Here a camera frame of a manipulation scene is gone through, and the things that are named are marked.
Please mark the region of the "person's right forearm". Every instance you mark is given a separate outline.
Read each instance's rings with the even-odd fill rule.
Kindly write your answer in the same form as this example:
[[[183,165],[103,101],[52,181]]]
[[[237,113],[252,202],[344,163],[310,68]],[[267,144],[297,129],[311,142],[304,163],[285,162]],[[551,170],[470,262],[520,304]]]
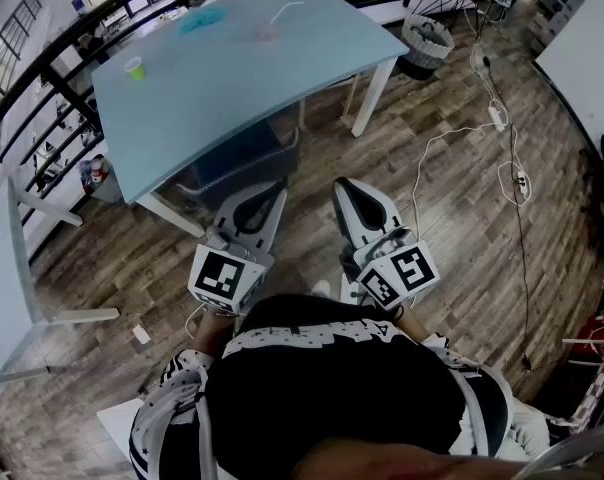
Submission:
[[[429,332],[418,320],[410,308],[402,306],[394,319],[394,324],[413,341],[422,343],[429,337]]]

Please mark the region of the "dark blue chair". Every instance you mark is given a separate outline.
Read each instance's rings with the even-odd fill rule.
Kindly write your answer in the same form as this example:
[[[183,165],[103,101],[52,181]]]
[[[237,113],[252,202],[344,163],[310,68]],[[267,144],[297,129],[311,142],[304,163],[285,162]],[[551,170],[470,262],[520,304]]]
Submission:
[[[218,209],[232,194],[251,185],[287,180],[298,167],[300,129],[280,139],[262,120],[196,159],[171,186],[184,197]]]

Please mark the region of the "red box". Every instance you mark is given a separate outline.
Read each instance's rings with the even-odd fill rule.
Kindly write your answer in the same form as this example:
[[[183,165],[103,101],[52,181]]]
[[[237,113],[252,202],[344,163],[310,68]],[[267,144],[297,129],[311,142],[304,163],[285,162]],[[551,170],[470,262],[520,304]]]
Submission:
[[[576,361],[601,363],[604,360],[604,316],[590,316],[580,330],[572,348],[571,358]]]

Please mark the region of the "black and white shirt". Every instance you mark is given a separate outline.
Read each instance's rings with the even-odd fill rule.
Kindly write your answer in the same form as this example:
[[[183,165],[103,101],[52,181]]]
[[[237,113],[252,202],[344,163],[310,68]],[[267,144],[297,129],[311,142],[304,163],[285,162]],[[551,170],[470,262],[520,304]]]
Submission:
[[[441,334],[413,341],[394,324],[399,310],[280,294],[236,319],[220,358],[192,343],[135,415],[138,480],[291,480],[329,439],[487,458],[509,439],[548,450],[544,415],[500,372]]]

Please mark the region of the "grey waste bin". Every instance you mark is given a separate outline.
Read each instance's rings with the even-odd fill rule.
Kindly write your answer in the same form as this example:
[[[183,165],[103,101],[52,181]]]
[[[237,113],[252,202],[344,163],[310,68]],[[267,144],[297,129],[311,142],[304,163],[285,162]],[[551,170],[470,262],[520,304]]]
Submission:
[[[107,203],[116,203],[122,199],[113,167],[103,154],[98,154],[91,160],[80,161],[78,169],[86,195]]]

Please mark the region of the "blue fluffy cloth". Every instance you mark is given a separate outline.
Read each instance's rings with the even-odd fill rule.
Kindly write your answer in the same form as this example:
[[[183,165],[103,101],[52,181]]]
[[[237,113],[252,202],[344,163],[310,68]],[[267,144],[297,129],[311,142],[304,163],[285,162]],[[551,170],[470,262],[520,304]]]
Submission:
[[[176,33],[185,36],[197,29],[223,21],[227,11],[220,7],[204,6],[193,8],[186,12],[176,25]]]

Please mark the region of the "woven grey basket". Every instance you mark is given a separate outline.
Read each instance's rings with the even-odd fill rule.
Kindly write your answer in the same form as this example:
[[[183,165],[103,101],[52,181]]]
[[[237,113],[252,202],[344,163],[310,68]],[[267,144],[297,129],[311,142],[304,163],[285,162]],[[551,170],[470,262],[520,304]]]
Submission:
[[[409,51],[398,59],[398,67],[415,80],[430,78],[444,65],[455,46],[451,33],[442,23],[417,14],[406,16],[401,39]]]

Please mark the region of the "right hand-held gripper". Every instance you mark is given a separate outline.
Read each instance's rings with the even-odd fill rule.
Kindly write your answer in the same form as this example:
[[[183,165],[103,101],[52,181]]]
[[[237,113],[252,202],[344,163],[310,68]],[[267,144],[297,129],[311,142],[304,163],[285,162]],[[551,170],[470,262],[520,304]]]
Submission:
[[[356,282],[378,307],[391,311],[440,280],[426,242],[400,226],[389,196],[361,180],[341,178],[334,182],[334,203],[341,231],[360,248],[353,255],[360,269]],[[378,231],[389,232],[368,244]]]

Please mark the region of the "white bendy straw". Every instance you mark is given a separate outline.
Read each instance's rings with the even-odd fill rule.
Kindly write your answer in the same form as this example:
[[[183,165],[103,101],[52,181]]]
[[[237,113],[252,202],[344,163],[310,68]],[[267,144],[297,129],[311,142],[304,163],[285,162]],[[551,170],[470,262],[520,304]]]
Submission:
[[[292,2],[287,2],[286,4],[284,4],[277,12],[276,14],[271,18],[270,20],[270,25],[274,25],[276,20],[290,7],[293,6],[298,6],[298,5],[304,5],[305,2],[304,1],[292,1]]]

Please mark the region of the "person's left forearm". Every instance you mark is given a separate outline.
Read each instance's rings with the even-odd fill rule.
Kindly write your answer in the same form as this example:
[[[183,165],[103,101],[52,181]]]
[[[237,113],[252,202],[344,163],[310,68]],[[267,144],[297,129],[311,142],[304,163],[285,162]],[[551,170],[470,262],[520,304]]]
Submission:
[[[223,355],[233,338],[236,318],[205,311],[193,338],[193,348],[214,359]]]

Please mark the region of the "black metal railing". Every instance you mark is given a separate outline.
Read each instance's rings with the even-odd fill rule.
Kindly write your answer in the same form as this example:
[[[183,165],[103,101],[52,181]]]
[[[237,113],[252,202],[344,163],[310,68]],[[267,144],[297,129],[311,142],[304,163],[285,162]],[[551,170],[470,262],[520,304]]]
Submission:
[[[128,4],[129,1],[130,0],[107,0],[95,10],[91,11],[88,15],[80,18],[79,21],[70,25],[66,31],[64,31],[55,41],[53,41],[51,45],[48,46],[26,68],[23,74],[9,88],[6,95],[4,95],[0,100],[0,125],[9,110],[36,79],[43,78],[52,86],[52,89],[45,95],[44,99],[36,104],[35,108],[30,111],[26,118],[23,119],[22,123],[19,124],[13,135],[9,137],[7,145],[0,151],[0,165],[3,163],[5,157],[14,146],[17,139],[26,129],[27,125],[31,123],[31,121],[43,109],[46,103],[48,103],[48,101],[51,100],[51,98],[56,94],[62,95],[68,101],[68,109],[70,111],[76,110],[84,117],[84,122],[81,124],[83,127],[88,126],[96,133],[94,140],[89,142],[88,145],[84,147],[84,149],[81,151],[82,153],[89,152],[94,146],[103,140],[102,128],[99,118],[97,117],[97,113],[91,110],[86,103],[86,98],[90,92],[85,91],[78,94],[72,90],[69,82],[72,81],[93,60],[95,60],[99,54],[106,52],[108,48],[122,41],[128,35],[140,28],[143,24],[165,12],[185,5],[192,0],[174,0],[173,2],[160,7],[158,10],[142,18],[141,21],[128,26],[122,32],[113,36],[111,40],[104,43],[104,45],[95,52],[91,53],[85,60],[81,61],[80,64],[78,64],[69,72],[69,74],[65,76],[60,75],[53,69],[52,62],[59,56],[59,54],[63,53],[67,47],[77,42],[81,35],[94,29],[94,27],[97,26],[102,19],[113,14],[124,5]]]

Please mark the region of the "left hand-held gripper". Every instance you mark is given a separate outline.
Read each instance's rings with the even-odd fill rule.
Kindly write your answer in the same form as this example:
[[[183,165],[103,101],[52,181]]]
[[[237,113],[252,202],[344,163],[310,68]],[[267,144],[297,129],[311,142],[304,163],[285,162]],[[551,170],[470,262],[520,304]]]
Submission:
[[[248,186],[229,196],[206,241],[196,248],[187,287],[205,305],[229,316],[246,311],[274,263],[270,251],[287,198],[283,180]],[[260,252],[250,251],[251,247]]]

